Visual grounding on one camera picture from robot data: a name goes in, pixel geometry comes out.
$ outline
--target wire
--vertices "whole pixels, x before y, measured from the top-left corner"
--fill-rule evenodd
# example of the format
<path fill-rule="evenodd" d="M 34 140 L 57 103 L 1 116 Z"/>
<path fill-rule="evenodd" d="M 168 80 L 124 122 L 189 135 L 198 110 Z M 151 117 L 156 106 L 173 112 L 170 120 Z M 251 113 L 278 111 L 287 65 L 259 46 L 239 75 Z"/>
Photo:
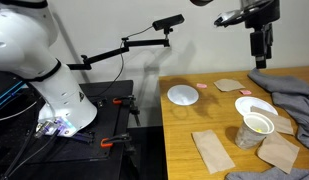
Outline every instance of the wire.
<path fill-rule="evenodd" d="M 142 33 L 144 33 L 145 31 L 147 31 L 147 30 L 149 30 L 151 28 L 153 28 L 153 26 L 150 26 L 150 27 L 146 28 L 145 30 L 143 30 L 141 32 L 138 32 L 138 33 L 135 33 L 135 34 L 131 34 L 131 35 L 127 36 L 126 38 L 129 38 L 129 37 L 132 37 L 132 36 L 135 36 L 135 35 L 138 35 L 138 34 L 142 34 Z"/>
<path fill-rule="evenodd" d="M 17 99 L 18 97 L 22 96 L 23 94 L 25 94 L 25 90 L 21 91 L 21 92 L 17 92 L 17 93 L 11 93 L 9 96 L 11 97 L 11 99 L 8 100 L 8 102 L 5 102 L 4 105 L 0 106 L 0 110 L 2 110 L 4 107 L 6 107 L 7 105 L 9 105 L 11 102 L 13 102 L 15 99 Z"/>
<path fill-rule="evenodd" d="M 35 132 L 35 128 L 36 128 L 36 123 L 33 123 L 32 129 L 30 131 L 30 133 L 28 134 L 28 137 L 25 139 L 25 142 L 22 146 L 22 148 L 20 149 L 20 151 L 18 152 L 18 154 L 16 155 L 16 157 L 14 158 L 13 162 L 11 163 L 11 165 L 8 167 L 8 169 L 6 170 L 6 172 L 4 173 L 2 179 L 6 179 L 6 177 L 8 176 L 8 174 L 12 171 L 12 169 L 14 168 L 14 166 L 16 165 L 17 161 L 20 159 L 20 157 L 22 156 L 22 154 L 24 153 L 26 147 L 28 146 L 32 135 Z"/>
<path fill-rule="evenodd" d="M 145 30 L 143 30 L 143 31 L 141 31 L 141 32 L 131 34 L 131 35 L 127 36 L 126 38 L 129 38 L 129 37 L 132 37 L 132 36 L 135 36 L 135 35 L 144 33 L 145 31 L 147 31 L 147 30 L 149 30 L 149 29 L 151 29 L 151 28 L 153 28 L 153 26 L 150 26 L 150 27 L 146 28 Z M 122 42 L 121 42 L 121 45 L 120 45 L 120 55 L 121 55 L 121 60 L 122 60 L 122 66 L 121 66 L 120 72 L 118 73 L 118 75 L 116 76 L 116 78 L 112 81 L 112 83 L 111 83 L 104 91 L 102 91 L 102 92 L 99 93 L 98 95 L 88 96 L 88 97 L 97 97 L 97 96 L 102 95 L 103 93 L 105 93 L 106 91 L 108 91 L 108 90 L 112 87 L 112 85 L 116 82 L 116 80 L 121 76 L 121 74 L 122 74 L 122 72 L 123 72 L 123 69 L 124 69 L 124 57 L 123 57 L 123 54 L 122 54 L 122 46 L 123 46 L 123 43 L 124 43 L 124 41 L 122 41 Z"/>
<path fill-rule="evenodd" d="M 22 161 L 9 175 L 5 176 L 5 179 L 8 179 L 9 177 L 11 177 L 16 170 L 18 170 L 23 164 L 25 164 L 28 160 L 30 160 L 32 157 L 34 157 L 36 154 L 38 154 L 39 152 L 41 152 L 44 148 L 46 148 L 58 135 L 58 133 L 60 132 L 59 129 L 57 129 L 52 137 L 47 141 L 46 144 L 44 144 L 40 149 L 38 149 L 35 153 L 33 153 L 31 156 L 29 156 L 28 158 L 26 158 L 24 161 Z"/>
<path fill-rule="evenodd" d="M 26 111 L 29 110 L 31 107 L 33 107 L 33 106 L 37 103 L 38 100 L 36 100 L 33 104 L 31 104 L 31 105 L 28 106 L 27 108 L 25 108 L 23 111 L 20 111 L 20 112 L 18 112 L 18 113 L 16 113 L 16 114 L 13 114 L 13 115 L 11 115 L 11 116 L 8 116 L 8 117 L 0 118 L 0 121 L 4 121 L 4 120 L 7 120 L 7 119 L 10 119 L 10 118 L 12 118 L 12 117 L 18 116 L 18 115 L 20 115 L 20 114 L 26 112 Z"/>

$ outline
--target gray towel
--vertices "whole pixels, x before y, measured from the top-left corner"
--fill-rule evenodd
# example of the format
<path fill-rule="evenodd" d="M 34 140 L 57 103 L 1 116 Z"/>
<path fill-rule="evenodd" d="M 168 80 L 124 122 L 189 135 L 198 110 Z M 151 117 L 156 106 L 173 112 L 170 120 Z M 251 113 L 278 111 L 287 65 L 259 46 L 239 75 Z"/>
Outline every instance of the gray towel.
<path fill-rule="evenodd" d="M 253 69 L 248 77 L 272 93 L 273 103 L 298 123 L 297 138 L 309 148 L 309 85 L 292 76 L 272 76 Z"/>
<path fill-rule="evenodd" d="M 274 167 L 263 173 L 254 172 L 232 172 L 226 180 L 309 180 L 309 170 L 293 168 L 290 174 Z"/>

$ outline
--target floor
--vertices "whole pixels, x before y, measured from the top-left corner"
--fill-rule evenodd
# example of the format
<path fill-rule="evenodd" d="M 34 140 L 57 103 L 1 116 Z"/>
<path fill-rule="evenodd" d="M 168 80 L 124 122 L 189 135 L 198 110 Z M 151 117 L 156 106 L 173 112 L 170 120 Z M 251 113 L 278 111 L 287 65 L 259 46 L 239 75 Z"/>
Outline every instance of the floor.
<path fill-rule="evenodd" d="M 167 180 L 163 127 L 129 128 L 140 180 Z M 121 180 L 134 179 L 122 172 Z"/>

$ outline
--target cup rim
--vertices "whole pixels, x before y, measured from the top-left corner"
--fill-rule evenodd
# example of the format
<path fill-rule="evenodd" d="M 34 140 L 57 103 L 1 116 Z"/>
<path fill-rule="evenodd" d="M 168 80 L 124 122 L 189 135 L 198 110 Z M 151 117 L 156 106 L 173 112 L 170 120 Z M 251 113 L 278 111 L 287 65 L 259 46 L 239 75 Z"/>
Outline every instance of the cup rim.
<path fill-rule="evenodd" d="M 252 127 L 250 127 L 249 126 L 249 124 L 248 123 L 246 123 L 246 118 L 248 117 L 248 116 L 257 116 L 257 117 L 261 117 L 261 118 L 263 118 L 267 123 L 269 123 L 270 124 L 270 128 L 272 127 L 272 129 L 269 129 L 269 131 L 268 132 L 258 132 L 258 131 L 256 131 L 256 130 L 254 130 Z M 257 113 L 257 112 L 249 112 L 249 113 L 246 113 L 245 115 L 244 115 L 244 124 L 246 124 L 246 126 L 248 126 L 249 127 L 249 129 L 251 129 L 253 132 L 256 132 L 256 133 L 259 133 L 259 134 L 263 134 L 263 135 L 267 135 L 267 134 L 271 134 L 272 132 L 274 132 L 274 129 L 275 129 L 275 126 L 274 126 L 274 124 L 273 124 L 273 122 L 268 118 L 268 117 L 266 117 L 266 116 L 264 116 L 263 114 L 261 114 L 261 113 Z"/>

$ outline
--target white paper cup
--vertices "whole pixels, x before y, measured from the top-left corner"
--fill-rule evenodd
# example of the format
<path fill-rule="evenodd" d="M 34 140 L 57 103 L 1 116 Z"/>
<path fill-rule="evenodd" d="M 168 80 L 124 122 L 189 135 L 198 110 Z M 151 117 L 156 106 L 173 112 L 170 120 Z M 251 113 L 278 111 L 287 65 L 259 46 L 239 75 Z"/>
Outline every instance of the white paper cup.
<path fill-rule="evenodd" d="M 256 112 L 247 113 L 237 132 L 235 143 L 241 149 L 249 149 L 274 131 L 274 124 L 264 115 Z"/>

